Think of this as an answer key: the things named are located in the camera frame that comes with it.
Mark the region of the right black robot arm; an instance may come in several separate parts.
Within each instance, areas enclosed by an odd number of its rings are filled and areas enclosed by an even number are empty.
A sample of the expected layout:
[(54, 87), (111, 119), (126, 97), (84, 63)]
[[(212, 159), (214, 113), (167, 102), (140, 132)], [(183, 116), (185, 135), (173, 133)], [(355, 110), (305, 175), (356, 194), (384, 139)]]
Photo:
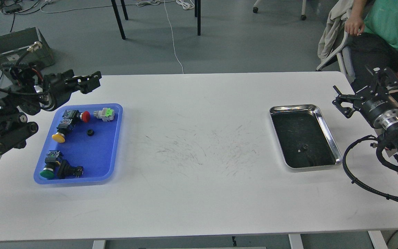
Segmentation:
[(398, 78), (388, 67), (371, 69), (372, 81), (355, 94), (342, 94), (336, 86), (337, 92), (333, 105), (346, 117), (351, 118), (354, 112), (359, 112), (373, 129), (382, 129), (377, 137), (368, 135), (350, 144), (342, 158), (345, 173), (357, 186), (385, 197), (387, 200), (398, 202), (398, 196), (378, 191), (360, 181), (347, 166), (347, 154), (359, 143), (371, 140), (371, 147), (376, 150), (378, 161), (388, 169), (398, 172), (398, 102), (390, 95), (390, 91), (398, 89)]

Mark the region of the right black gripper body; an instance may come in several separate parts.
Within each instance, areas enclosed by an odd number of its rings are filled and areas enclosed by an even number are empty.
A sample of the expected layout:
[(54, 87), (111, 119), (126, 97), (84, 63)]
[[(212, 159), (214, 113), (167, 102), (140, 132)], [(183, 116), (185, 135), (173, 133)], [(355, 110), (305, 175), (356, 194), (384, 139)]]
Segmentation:
[(372, 93), (360, 104), (360, 113), (373, 129), (387, 129), (398, 120), (398, 102), (388, 93)]

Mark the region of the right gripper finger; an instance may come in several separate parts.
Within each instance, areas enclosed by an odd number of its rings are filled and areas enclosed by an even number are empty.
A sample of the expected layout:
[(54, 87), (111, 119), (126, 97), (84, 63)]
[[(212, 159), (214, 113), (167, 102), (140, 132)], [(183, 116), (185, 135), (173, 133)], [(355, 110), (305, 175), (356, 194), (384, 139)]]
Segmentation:
[(373, 81), (369, 84), (368, 92), (376, 94), (382, 90), (384, 93), (398, 90), (398, 77), (389, 67), (383, 69), (366, 66), (367, 71), (372, 75)]
[[(332, 104), (347, 118), (351, 118), (353, 113), (359, 110), (358, 107), (355, 106), (355, 102), (362, 102), (363, 96), (357, 94), (343, 94), (338, 89), (336, 85), (333, 86), (333, 89), (336, 91), (337, 96), (332, 101)], [(352, 107), (342, 106), (343, 103), (352, 104)]]

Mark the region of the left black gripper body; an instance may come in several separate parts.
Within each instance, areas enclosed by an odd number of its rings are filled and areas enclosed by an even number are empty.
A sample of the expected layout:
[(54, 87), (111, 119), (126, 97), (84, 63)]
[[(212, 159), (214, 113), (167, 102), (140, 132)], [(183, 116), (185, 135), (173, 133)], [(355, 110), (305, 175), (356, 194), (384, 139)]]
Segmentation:
[(54, 111), (69, 101), (73, 92), (79, 91), (78, 83), (72, 78), (75, 76), (72, 69), (63, 73), (44, 75), (44, 91), (48, 95), (43, 96), (44, 103), (41, 108), (46, 111)]

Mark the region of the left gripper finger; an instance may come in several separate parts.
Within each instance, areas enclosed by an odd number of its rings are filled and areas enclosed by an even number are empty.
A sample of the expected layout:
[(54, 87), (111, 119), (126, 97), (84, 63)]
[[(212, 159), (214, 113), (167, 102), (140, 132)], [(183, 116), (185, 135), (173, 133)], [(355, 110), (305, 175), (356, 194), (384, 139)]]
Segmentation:
[(91, 75), (75, 77), (75, 81), (80, 87), (100, 87), (101, 78), (102, 78), (101, 72), (96, 71)]
[(79, 83), (79, 91), (88, 94), (99, 87), (99, 83)]

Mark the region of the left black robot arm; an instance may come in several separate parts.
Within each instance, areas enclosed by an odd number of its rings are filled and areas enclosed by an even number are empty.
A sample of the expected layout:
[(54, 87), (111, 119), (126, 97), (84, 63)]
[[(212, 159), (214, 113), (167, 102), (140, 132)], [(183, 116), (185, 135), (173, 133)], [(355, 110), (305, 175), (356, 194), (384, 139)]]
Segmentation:
[(41, 110), (54, 111), (67, 103), (71, 94), (87, 94), (98, 88), (102, 74), (97, 71), (76, 77), (73, 70), (43, 75), (43, 63), (24, 63), (23, 59), (42, 48), (39, 41), (25, 48), (14, 63), (6, 66), (14, 83), (0, 88), (0, 155), (26, 146), (26, 140), (38, 132), (38, 124), (28, 122)]

